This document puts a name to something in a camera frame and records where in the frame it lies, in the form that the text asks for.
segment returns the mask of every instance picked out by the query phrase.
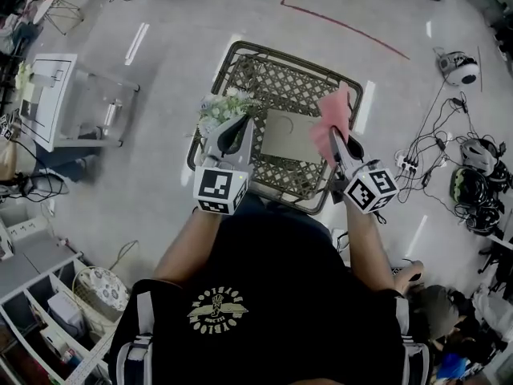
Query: pink cloth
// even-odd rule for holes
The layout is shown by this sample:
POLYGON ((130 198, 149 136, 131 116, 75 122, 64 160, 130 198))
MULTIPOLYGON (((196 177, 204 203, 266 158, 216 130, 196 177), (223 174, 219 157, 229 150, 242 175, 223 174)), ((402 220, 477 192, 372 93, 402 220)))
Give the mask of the pink cloth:
POLYGON ((310 139, 317 147, 319 154, 328 161, 332 168, 336 166, 336 163, 329 143, 329 130, 332 126, 337 127, 347 142, 349 139, 349 118, 351 116, 348 102, 349 88, 347 84, 343 83, 337 91, 317 101, 322 117, 321 121, 310 129, 310 139))

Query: blue object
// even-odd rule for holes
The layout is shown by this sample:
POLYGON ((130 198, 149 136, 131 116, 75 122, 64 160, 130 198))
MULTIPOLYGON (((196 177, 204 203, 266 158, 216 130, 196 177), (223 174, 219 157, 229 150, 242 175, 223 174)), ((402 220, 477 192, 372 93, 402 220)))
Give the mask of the blue object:
POLYGON ((466 366, 466 358, 458 354, 445 354, 442 356, 442 363, 436 374, 436 379, 460 379, 465 374, 466 366))

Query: wire mesh basket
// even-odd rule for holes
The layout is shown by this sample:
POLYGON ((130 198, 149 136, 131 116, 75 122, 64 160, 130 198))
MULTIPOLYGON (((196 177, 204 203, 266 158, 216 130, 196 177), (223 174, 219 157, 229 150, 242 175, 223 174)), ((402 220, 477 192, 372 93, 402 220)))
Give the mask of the wire mesh basket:
MULTIPOLYGON (((334 172, 323 159, 320 164, 269 156, 261 153, 265 121, 269 109, 318 117, 317 101, 336 91, 340 82, 349 86, 352 128, 362 101, 362 86, 347 77, 305 60, 257 46, 235 42, 230 47, 212 86, 212 94, 225 95, 230 87, 253 93, 260 101, 249 108, 255 130, 250 163, 254 165, 251 191, 298 209, 317 214, 322 210, 334 172)), ((188 153, 188 166, 200 163, 204 139, 196 130, 188 153)))

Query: helmet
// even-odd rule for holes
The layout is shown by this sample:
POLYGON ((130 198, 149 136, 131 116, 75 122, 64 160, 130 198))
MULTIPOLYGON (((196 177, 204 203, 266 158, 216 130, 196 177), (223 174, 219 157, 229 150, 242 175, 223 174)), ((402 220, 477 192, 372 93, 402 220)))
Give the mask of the helmet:
POLYGON ((483 147, 480 140, 467 140, 462 144, 463 165, 468 165, 481 172, 484 176, 493 173, 497 159, 488 147, 483 147))
POLYGON ((482 205, 488 200, 487 180, 471 168, 458 168, 450 181, 450 194, 459 204, 482 205))
POLYGON ((493 208, 479 207, 467 218, 467 228, 481 235, 490 235, 500 221, 500 212, 493 208))
POLYGON ((499 161, 495 166, 493 173, 487 177, 487 180, 488 186, 493 191, 506 192, 511 186, 512 175, 506 165, 502 161, 499 161))

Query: power strip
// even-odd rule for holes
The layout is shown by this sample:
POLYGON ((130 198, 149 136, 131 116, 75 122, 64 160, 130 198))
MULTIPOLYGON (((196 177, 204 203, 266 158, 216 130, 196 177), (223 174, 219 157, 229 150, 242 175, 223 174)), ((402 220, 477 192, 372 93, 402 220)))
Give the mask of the power strip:
POLYGON ((405 161, 405 156, 399 156, 395 164, 403 170, 403 172, 411 172, 413 175, 417 173, 417 167, 410 161, 405 161))

